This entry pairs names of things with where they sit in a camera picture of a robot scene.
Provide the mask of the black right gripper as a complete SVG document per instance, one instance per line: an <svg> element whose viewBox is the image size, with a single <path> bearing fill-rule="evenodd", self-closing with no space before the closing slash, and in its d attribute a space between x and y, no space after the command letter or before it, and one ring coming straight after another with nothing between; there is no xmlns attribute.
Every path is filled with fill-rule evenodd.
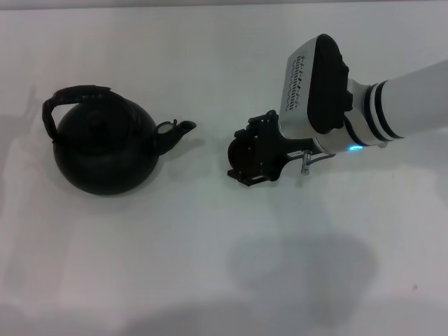
<svg viewBox="0 0 448 336"><path fill-rule="evenodd" d="M227 175L245 186L277 181L283 168L293 160L324 154L313 138L287 139L279 128L279 116L274 110L248 119L245 129L234 133L239 141L257 139L256 157L259 169L232 168Z"/></svg>

